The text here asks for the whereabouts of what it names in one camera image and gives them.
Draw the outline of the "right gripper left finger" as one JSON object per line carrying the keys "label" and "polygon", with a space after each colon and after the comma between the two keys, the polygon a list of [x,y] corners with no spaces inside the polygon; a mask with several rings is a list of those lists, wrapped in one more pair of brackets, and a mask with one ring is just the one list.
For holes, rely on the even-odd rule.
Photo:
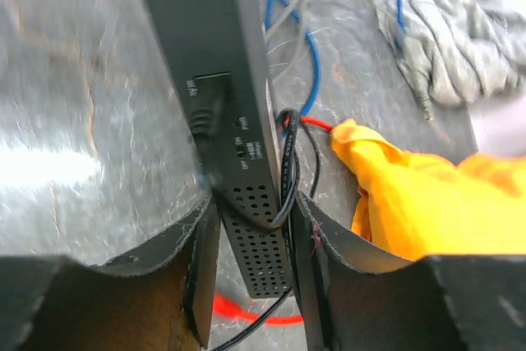
{"label": "right gripper left finger", "polygon": [[220,221],[214,200],[103,266],[1,259],[4,350],[199,350],[209,342]]}

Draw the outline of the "grey crumpled cloth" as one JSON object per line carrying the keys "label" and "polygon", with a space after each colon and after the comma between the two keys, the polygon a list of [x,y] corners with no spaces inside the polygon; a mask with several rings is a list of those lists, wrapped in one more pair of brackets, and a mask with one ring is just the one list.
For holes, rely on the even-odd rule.
{"label": "grey crumpled cloth", "polygon": [[525,18],[504,0],[373,0],[378,26],[428,118],[525,90]]}

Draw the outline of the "black network switch box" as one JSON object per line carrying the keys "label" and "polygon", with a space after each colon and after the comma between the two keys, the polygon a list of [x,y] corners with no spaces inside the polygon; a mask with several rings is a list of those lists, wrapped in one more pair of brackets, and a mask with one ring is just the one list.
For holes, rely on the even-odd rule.
{"label": "black network switch box", "polygon": [[289,287],[279,137],[258,0],[144,0],[247,291]]}

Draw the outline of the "orange Mickey Mouse pillow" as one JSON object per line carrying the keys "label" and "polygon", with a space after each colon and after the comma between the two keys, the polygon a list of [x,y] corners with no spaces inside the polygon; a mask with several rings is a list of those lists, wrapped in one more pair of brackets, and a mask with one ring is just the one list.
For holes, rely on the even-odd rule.
{"label": "orange Mickey Mouse pillow", "polygon": [[525,253],[525,159],[470,155],[458,165],[401,150],[353,119],[331,146],[355,176],[350,229],[416,261],[429,255]]}

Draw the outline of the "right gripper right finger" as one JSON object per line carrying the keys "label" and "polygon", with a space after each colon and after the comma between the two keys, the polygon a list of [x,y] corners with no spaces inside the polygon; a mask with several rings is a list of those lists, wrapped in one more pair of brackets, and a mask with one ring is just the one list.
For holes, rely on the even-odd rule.
{"label": "right gripper right finger", "polygon": [[349,232],[299,195],[291,215],[310,350],[522,350],[523,256],[411,262]]}

